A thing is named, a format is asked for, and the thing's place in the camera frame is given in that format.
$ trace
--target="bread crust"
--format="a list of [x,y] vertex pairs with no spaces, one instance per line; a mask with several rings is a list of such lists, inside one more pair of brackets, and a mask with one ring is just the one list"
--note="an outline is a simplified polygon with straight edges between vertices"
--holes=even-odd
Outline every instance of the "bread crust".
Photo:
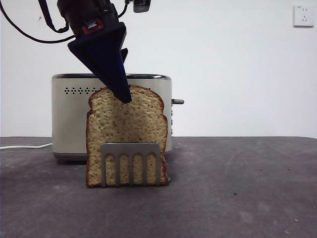
[[[165,161],[165,157],[164,157],[164,153],[165,153],[165,149],[166,149],[166,140],[167,140],[167,134],[168,134],[168,128],[167,128],[167,118],[166,116],[163,114],[163,110],[164,110],[164,101],[162,100],[162,98],[156,93],[154,92],[153,90],[151,89],[148,89],[148,88],[144,88],[144,87],[141,87],[141,86],[136,86],[136,85],[131,85],[130,86],[130,89],[144,89],[146,91],[150,91],[156,98],[158,98],[159,100],[159,105],[161,107],[161,112],[162,112],[162,115],[164,120],[165,120],[165,125],[166,125],[166,134],[164,135],[164,143],[163,143],[163,147],[162,147],[162,150],[160,152],[160,159],[161,161],[164,161],[164,163],[161,163],[161,166],[162,166],[162,171],[163,173],[160,175],[161,177],[161,185],[166,185],[169,181],[170,181],[170,178],[167,176],[167,173],[166,173],[166,170],[167,170],[167,167],[166,167],[166,161]],[[88,138],[88,133],[89,133],[89,126],[88,126],[88,123],[89,123],[89,117],[90,115],[93,114],[94,110],[93,110],[93,105],[92,105],[92,101],[93,99],[101,92],[103,91],[108,91],[109,88],[108,87],[104,87],[96,92],[94,92],[90,97],[89,97],[89,100],[88,100],[88,105],[90,107],[90,110],[87,112],[87,117],[86,117],[86,139]],[[91,167],[91,160],[89,159],[91,157],[91,151],[89,149],[89,146],[88,146],[88,141],[86,140],[86,151],[87,151],[87,155],[88,155],[88,160],[87,160],[87,167],[86,167],[86,186],[88,188],[94,188],[94,187],[100,187],[101,186],[101,183],[98,183],[98,184],[89,184],[89,170],[90,170],[90,167]]]

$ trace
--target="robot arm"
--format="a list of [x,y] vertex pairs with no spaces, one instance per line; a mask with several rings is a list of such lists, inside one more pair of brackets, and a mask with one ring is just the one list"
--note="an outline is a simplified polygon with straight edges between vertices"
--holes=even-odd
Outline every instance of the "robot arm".
[[110,0],[58,0],[57,7],[65,19],[66,26],[56,30],[46,3],[39,4],[47,25],[57,33],[73,31],[73,36],[58,41],[43,41],[36,39],[18,28],[5,13],[0,1],[1,11],[9,23],[24,36],[40,43],[60,43],[72,38],[68,44],[70,51],[94,73],[123,103],[131,99],[123,62],[128,50],[121,49],[126,36],[126,27],[119,22],[130,2],[133,2],[134,12],[145,12],[150,8],[151,0],[125,0],[124,12],[118,15]]

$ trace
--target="toaster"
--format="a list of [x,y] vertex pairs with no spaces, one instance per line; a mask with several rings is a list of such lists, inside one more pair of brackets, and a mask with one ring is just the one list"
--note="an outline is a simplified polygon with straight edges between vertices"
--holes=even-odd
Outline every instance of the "toaster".
[[[130,85],[149,88],[164,101],[168,134],[166,152],[172,149],[172,105],[183,104],[172,99],[172,81],[165,75],[127,74]],[[86,118],[90,110],[88,99],[105,85],[93,74],[57,74],[52,77],[52,143],[59,162],[85,161]]]

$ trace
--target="black cable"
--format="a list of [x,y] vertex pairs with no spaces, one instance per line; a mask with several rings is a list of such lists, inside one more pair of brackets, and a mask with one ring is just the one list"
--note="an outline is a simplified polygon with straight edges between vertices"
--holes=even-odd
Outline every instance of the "black cable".
[[128,8],[128,4],[125,4],[123,11],[122,11],[122,13],[120,13],[120,14],[118,15],[118,18],[122,17],[122,16],[125,14],[125,12],[127,11],[127,8]]
[[33,41],[36,41],[36,42],[39,42],[39,43],[45,43],[45,44],[55,44],[55,43],[61,43],[61,42],[65,42],[65,41],[68,41],[72,38],[74,38],[75,36],[69,36],[65,39],[61,39],[61,40],[56,40],[56,41],[44,41],[44,40],[39,40],[39,39],[36,39],[28,34],[26,34],[24,31],[22,31],[17,25],[15,25],[11,19],[8,17],[8,15],[6,14],[3,6],[2,6],[2,3],[1,3],[1,0],[0,0],[0,9],[1,9],[1,12],[3,13],[4,17],[7,19],[7,21],[18,31],[20,32],[23,36],[33,40]]

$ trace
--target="white cable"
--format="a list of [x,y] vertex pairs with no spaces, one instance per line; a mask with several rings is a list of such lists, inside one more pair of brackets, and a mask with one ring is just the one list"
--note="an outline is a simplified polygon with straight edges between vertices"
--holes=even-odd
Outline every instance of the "white cable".
[[39,145],[39,146],[34,146],[34,145],[10,145],[10,146],[3,146],[0,147],[0,150],[5,150],[5,149],[19,149],[19,148],[27,148],[27,149],[41,149],[45,148],[48,146],[51,146],[52,143],[45,144],[45,145]]

